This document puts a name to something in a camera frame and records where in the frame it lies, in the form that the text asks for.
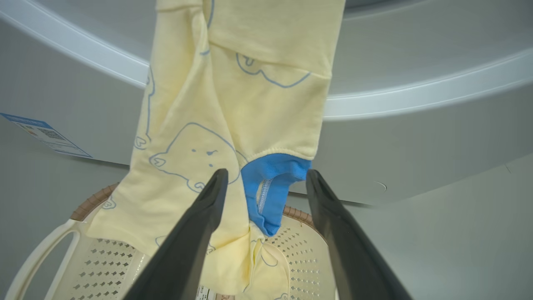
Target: cartoon print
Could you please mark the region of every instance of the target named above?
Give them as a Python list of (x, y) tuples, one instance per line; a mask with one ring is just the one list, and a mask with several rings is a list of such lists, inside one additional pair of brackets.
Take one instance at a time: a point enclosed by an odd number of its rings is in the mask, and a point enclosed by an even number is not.
[(209, 13), (209, 20), (207, 21), (207, 28), (211, 27), (211, 22), (213, 21), (213, 14), (215, 12), (215, 0), (211, 0), (211, 13)]
[(249, 75), (261, 74), (268, 82), (275, 84), (284, 89), (292, 88), (293, 86), (300, 84), (307, 77), (309, 77), (309, 75), (311, 75), (311, 72), (308, 72), (303, 77), (296, 77), (288, 82), (279, 82), (275, 78), (272, 78), (271, 75), (267, 75), (263, 71), (263, 69), (261, 69), (260, 64), (255, 63), (255, 59), (252, 59), (248, 56), (244, 56), (239, 53), (236, 53), (236, 58), (237, 58), (237, 65), (239, 66), (241, 70), (243, 70), (244, 73), (249, 74)]
[(165, 152), (150, 157), (150, 163), (160, 171), (179, 176), (187, 186), (200, 193), (217, 169), (228, 170), (228, 184), (240, 176), (234, 147), (216, 132), (198, 124), (186, 124), (174, 137)]
[(269, 266), (269, 267), (275, 267), (275, 266), (278, 265), (278, 260), (275, 259), (275, 258), (273, 258), (273, 257), (269, 257), (269, 258), (268, 258), (268, 261), (269, 261), (269, 262), (267, 262), (267, 261), (265, 260), (265, 258), (264, 258), (263, 255), (261, 255), (261, 259), (263, 260), (263, 262), (265, 263), (265, 265), (267, 265), (267, 266)]
[(279, 298), (276, 298), (274, 300), (287, 300), (287, 297), (288, 297), (287, 293), (283, 293), (281, 294), (281, 296), (279, 296)]
[(139, 150), (145, 150), (149, 143), (152, 141), (150, 138), (150, 109), (152, 97), (156, 93), (156, 84), (154, 82), (154, 73), (152, 72), (152, 67), (150, 67), (150, 72), (148, 74), (148, 79), (146, 82), (146, 90), (150, 91), (146, 101), (142, 102), (141, 117), (139, 118), (139, 128), (137, 129), (138, 133), (135, 137), (135, 142), (133, 146)]
[(158, 247), (161, 247), (161, 244), (163, 244), (163, 242), (165, 241), (166, 237), (167, 237), (166, 235), (162, 235), (162, 236), (156, 237), (156, 245)]
[(117, 207), (117, 203), (113, 200), (113, 195), (107, 199), (107, 201), (102, 205), (102, 209), (112, 209)]
[(216, 248), (211, 246), (211, 243), (207, 245), (207, 251), (205, 252), (205, 255), (211, 254), (211, 252), (215, 251)]

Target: yellow baby clothing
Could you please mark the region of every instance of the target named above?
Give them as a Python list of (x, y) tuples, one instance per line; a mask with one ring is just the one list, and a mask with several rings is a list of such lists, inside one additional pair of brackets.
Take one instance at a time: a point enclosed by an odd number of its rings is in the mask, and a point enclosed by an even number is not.
[(200, 284), (236, 299), (287, 298), (286, 259), (263, 242), (316, 153), (343, 8), (343, 0), (158, 0), (131, 169), (87, 234), (153, 255), (226, 168)]

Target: plastic laundry basket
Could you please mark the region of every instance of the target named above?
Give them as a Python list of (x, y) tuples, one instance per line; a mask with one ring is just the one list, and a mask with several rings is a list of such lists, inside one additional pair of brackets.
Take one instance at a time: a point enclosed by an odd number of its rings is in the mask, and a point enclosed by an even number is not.
[[(88, 198), (63, 225), (50, 233), (18, 271), (6, 300), (22, 300), (32, 277), (50, 251), (69, 233), (74, 238), (65, 254), (45, 300), (122, 299), (150, 257), (131, 245), (85, 235), (94, 214), (118, 184)], [(280, 300), (334, 299), (335, 281), (328, 247), (314, 229), (311, 216), (285, 206), (281, 228), (266, 242), (276, 246), (290, 270), (289, 294)]]

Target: blue fabric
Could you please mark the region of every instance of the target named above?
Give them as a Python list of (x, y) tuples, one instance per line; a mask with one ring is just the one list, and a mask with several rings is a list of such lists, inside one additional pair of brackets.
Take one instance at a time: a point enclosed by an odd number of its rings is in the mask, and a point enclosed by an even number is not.
[[(305, 180), (310, 168), (309, 160), (276, 153), (251, 161), (241, 170), (248, 215), (267, 236), (275, 235), (281, 226), (289, 186)], [(259, 196), (260, 200), (263, 198), (264, 205), (258, 207), (257, 191), (261, 183), (265, 183)]]

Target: label sticker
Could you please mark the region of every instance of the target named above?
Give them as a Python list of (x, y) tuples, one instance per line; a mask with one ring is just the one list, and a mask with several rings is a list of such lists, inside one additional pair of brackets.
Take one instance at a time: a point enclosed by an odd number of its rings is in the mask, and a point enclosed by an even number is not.
[(209, 289), (204, 286), (198, 287), (198, 292), (196, 293), (196, 300), (215, 300), (216, 293), (209, 292)]
[(88, 155), (85, 151), (74, 145), (74, 143), (69, 141), (66, 137), (61, 135), (44, 121), (3, 113), (0, 113), (0, 115), (3, 115), (6, 119), (24, 129), (25, 132), (40, 140), (46, 146), (52, 148), (58, 153), (92, 158), (92, 156)]

